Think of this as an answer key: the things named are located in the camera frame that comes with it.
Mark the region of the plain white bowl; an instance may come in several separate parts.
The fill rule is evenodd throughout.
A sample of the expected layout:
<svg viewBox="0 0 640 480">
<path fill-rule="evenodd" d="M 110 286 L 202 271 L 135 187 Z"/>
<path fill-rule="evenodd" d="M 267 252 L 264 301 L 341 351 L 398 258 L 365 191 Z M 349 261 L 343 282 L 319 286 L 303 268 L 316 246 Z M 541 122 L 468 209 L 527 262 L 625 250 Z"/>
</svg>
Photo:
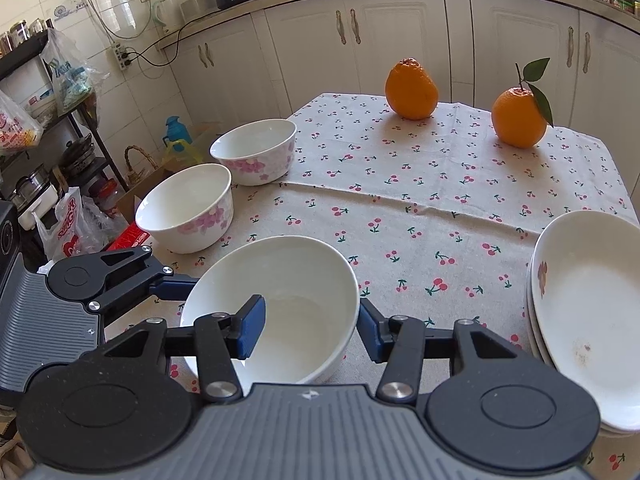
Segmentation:
<svg viewBox="0 0 640 480">
<path fill-rule="evenodd" d="M 181 324 L 189 326 L 204 314 L 234 313 L 255 294 L 266 300 L 266 322 L 250 357 L 233 362 L 243 391 L 255 382 L 326 382 L 341 364 L 358 318 L 358 283 L 347 260 L 306 236 L 247 244 L 198 280 Z"/>
</svg>

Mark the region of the bowl with pink flowers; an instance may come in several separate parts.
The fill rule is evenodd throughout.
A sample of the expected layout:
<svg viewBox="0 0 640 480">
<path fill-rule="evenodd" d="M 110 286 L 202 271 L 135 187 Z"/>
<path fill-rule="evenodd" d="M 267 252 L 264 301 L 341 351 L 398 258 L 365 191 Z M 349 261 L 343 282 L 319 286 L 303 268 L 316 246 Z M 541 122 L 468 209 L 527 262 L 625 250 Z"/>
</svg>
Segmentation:
<svg viewBox="0 0 640 480">
<path fill-rule="evenodd" d="M 231 172 L 222 165 L 183 169 L 146 194 L 134 221 L 171 252 L 200 252 L 217 243 L 231 226 L 231 183 Z"/>
<path fill-rule="evenodd" d="M 291 169 L 296 133 L 296 125 L 288 119 L 258 120 L 220 136 L 209 154 L 230 170 L 234 184 L 264 185 Z"/>
</svg>

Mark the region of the bowl with pink flowers middle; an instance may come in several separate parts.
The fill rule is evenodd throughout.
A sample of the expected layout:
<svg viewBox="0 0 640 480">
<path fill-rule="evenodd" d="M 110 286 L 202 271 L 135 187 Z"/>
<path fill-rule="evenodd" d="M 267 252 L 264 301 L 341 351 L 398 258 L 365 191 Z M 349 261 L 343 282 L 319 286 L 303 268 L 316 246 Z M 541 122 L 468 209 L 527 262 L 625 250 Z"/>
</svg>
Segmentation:
<svg viewBox="0 0 640 480">
<path fill-rule="evenodd" d="M 200 252 L 217 243 L 231 226 L 231 183 L 231 172 L 222 165 L 183 169 L 146 194 L 134 221 L 171 252 Z"/>
</svg>

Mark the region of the bowl with pink flowers far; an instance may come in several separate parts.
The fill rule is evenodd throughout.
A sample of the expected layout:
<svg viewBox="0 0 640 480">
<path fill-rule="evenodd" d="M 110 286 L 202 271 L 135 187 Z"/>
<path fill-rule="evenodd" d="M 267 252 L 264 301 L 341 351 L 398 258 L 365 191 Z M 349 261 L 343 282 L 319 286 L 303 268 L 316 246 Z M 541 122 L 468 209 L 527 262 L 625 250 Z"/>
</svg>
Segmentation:
<svg viewBox="0 0 640 480">
<path fill-rule="evenodd" d="M 296 125 L 288 119 L 258 120 L 220 136 L 209 154 L 230 170 L 234 184 L 264 185 L 291 169 L 296 133 Z"/>
</svg>

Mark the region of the teal thermos jug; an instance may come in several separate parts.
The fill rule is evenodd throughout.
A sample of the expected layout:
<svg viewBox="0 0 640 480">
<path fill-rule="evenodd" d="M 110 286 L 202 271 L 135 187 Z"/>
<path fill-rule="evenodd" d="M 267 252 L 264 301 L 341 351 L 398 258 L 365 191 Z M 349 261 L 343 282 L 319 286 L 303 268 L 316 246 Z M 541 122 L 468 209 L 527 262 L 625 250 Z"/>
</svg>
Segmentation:
<svg viewBox="0 0 640 480">
<path fill-rule="evenodd" d="M 163 136 L 166 148 L 171 148 L 176 153 L 186 150 L 186 146 L 192 143 L 188 128 L 180 122 L 178 116 L 170 116 L 166 119 L 166 134 Z"/>
</svg>

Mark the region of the cherry print tablecloth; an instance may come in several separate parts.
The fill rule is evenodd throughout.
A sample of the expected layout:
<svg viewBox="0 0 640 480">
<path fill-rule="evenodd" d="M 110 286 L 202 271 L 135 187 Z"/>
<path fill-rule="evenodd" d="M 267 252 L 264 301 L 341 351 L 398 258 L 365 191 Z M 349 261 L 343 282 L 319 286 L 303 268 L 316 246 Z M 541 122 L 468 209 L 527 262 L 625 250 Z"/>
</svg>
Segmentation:
<svg viewBox="0 0 640 480">
<path fill-rule="evenodd" d="M 529 150 L 501 143 L 488 113 L 439 104 L 425 122 L 396 116 L 379 96 L 318 96 L 296 112 L 294 159 L 281 180 L 231 183 L 234 214 L 209 248 L 155 257 L 201 278 L 235 249 L 282 235 L 334 247 L 378 310 L 448 327 L 472 318 L 526 345 L 526 271 L 555 218 L 601 211 L 637 226 L 604 144 L 551 128 Z M 183 307 L 151 298 L 107 329 L 148 316 L 180 326 Z M 380 371 L 349 341 L 331 380 L 374 384 Z"/>
</svg>

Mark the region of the white plastic bag red print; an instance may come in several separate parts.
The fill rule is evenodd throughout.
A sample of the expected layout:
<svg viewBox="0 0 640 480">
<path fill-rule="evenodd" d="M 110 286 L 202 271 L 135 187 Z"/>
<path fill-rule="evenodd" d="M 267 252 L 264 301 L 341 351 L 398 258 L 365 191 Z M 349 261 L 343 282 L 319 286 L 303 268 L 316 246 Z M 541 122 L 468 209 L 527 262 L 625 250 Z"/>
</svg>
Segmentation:
<svg viewBox="0 0 640 480">
<path fill-rule="evenodd" d="M 80 188 L 69 188 L 54 208 L 56 222 L 47 229 L 33 212 L 43 251 L 49 261 L 93 254 L 112 244 L 129 223 L 116 212 L 110 217 Z"/>
</svg>

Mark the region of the white plate with pink flower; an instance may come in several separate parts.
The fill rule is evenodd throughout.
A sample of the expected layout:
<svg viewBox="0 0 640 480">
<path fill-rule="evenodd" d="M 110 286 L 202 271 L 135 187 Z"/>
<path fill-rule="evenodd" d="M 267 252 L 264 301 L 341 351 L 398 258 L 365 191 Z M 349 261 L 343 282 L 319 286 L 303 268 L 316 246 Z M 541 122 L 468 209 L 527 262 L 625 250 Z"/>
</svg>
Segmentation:
<svg viewBox="0 0 640 480">
<path fill-rule="evenodd" d="M 542 231 L 529 269 L 555 368 L 593 396 L 605 424 L 638 431 L 638 226 L 601 211 L 563 214 Z"/>
</svg>

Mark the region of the orange without leaves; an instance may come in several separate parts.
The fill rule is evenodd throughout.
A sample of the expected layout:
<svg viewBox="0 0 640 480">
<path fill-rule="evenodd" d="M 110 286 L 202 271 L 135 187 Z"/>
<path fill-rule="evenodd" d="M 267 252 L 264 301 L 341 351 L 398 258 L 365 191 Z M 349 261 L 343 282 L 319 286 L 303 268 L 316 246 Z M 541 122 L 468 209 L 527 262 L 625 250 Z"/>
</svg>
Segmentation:
<svg viewBox="0 0 640 480">
<path fill-rule="evenodd" d="M 385 96 L 397 115 L 410 120 L 429 118 L 439 101 L 436 84 L 415 58 L 404 58 L 390 70 Z"/>
</svg>

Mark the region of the black storage shelf rack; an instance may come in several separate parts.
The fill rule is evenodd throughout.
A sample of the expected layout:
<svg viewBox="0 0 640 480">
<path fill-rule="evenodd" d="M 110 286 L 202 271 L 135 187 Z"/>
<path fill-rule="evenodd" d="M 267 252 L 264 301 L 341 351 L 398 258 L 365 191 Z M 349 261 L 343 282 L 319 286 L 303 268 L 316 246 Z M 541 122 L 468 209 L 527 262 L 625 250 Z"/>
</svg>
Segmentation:
<svg viewBox="0 0 640 480">
<path fill-rule="evenodd" d="M 22 44 L 17 46 L 14 50 L 9 52 L 1 59 L 1 88 L 11 89 L 10 83 L 18 84 L 19 82 L 29 82 L 27 78 L 27 70 L 35 73 L 38 70 L 39 79 L 32 81 L 43 82 L 44 85 L 49 88 L 51 85 L 51 71 L 48 66 L 42 62 L 40 53 L 48 43 L 48 32 L 51 29 L 47 28 L 43 32 L 37 32 L 35 36 L 25 40 Z M 99 133 L 99 121 L 98 110 L 96 109 L 96 94 L 93 93 L 84 99 L 82 102 L 75 104 L 68 112 L 62 113 L 58 110 L 54 113 L 54 118 L 49 120 L 43 127 L 43 135 L 45 136 L 50 130 L 54 129 L 60 122 L 68 122 L 73 128 L 75 136 L 80 138 L 82 136 L 82 130 L 79 127 L 83 124 L 92 135 L 93 142 L 100 150 L 102 155 L 101 166 L 95 166 L 94 170 L 102 171 L 106 166 L 109 166 L 113 171 L 113 174 L 120 186 L 124 191 L 129 190 L 129 186 L 126 183 L 126 179 L 116 166 L 114 158 L 107 151 L 104 140 Z"/>
</svg>

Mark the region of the cardboard box on floor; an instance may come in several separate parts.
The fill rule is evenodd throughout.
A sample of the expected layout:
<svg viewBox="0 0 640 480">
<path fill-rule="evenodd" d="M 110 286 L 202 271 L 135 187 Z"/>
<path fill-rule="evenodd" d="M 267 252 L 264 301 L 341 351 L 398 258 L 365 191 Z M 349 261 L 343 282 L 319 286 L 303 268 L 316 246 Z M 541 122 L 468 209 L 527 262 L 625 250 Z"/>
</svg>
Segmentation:
<svg viewBox="0 0 640 480">
<path fill-rule="evenodd" d="M 137 208 L 145 196 L 174 173 L 174 163 L 166 162 L 165 165 L 159 166 L 148 176 L 143 177 L 140 182 L 133 185 L 130 190 L 118 200 L 116 207 L 128 223 L 134 222 Z"/>
</svg>

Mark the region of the white plate with fruit print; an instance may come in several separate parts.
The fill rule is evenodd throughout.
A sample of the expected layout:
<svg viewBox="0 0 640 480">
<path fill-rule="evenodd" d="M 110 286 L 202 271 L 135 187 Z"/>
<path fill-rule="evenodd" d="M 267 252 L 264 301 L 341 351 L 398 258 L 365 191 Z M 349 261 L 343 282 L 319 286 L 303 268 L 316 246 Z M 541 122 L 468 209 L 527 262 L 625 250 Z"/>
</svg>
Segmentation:
<svg viewBox="0 0 640 480">
<path fill-rule="evenodd" d="M 530 270 L 527 270 L 524 290 L 527 336 L 533 355 L 540 364 L 534 364 L 532 359 L 522 356 L 518 356 L 518 360 L 514 362 L 525 365 L 524 372 L 516 376 L 515 391 L 523 393 L 525 400 L 533 402 L 531 408 L 526 408 L 525 414 L 532 415 L 534 420 L 526 422 L 524 428 L 532 430 L 533 437 L 576 437 L 578 432 L 585 431 L 587 442 L 593 442 L 596 431 L 611 438 L 626 438 L 638 434 L 638 430 L 606 428 L 592 396 L 544 359 L 537 339 L 541 332 L 535 333 L 531 284 Z"/>
</svg>

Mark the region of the orange with green leaves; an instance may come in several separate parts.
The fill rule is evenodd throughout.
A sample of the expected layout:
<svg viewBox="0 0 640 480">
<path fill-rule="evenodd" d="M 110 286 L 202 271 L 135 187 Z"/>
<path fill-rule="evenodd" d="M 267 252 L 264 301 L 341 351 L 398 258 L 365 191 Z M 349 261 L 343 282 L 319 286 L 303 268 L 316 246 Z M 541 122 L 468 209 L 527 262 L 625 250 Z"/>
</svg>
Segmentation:
<svg viewBox="0 0 640 480">
<path fill-rule="evenodd" d="M 523 68 L 515 64 L 518 85 L 502 92 L 491 107 L 491 123 L 502 143 L 528 150 L 554 126 L 550 102 L 536 86 L 549 62 L 550 58 L 538 58 Z"/>
</svg>

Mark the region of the white electric kettle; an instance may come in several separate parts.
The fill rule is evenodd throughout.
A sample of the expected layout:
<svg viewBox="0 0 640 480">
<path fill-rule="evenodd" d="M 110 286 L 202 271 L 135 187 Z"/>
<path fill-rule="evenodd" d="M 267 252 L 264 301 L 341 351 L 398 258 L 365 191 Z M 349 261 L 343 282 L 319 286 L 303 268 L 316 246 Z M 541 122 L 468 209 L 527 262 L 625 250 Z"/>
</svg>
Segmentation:
<svg viewBox="0 0 640 480">
<path fill-rule="evenodd" d="M 152 15 L 164 35 L 175 32 L 183 25 L 179 0 L 158 0 L 152 4 Z"/>
</svg>

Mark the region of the white kitchen cabinets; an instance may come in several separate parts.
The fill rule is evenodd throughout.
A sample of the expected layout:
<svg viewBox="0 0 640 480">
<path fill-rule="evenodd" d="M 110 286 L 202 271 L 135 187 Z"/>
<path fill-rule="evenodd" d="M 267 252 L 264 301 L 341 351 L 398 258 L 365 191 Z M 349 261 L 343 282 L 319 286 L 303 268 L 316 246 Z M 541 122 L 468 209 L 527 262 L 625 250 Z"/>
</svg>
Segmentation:
<svg viewBox="0 0 640 480">
<path fill-rule="evenodd" d="M 554 121 L 639 180 L 639 22 L 600 0 L 250 0 L 162 42 L 186 108 L 220 131 L 324 92 L 380 94 L 415 58 L 444 102 L 487 110 L 537 58 Z"/>
</svg>

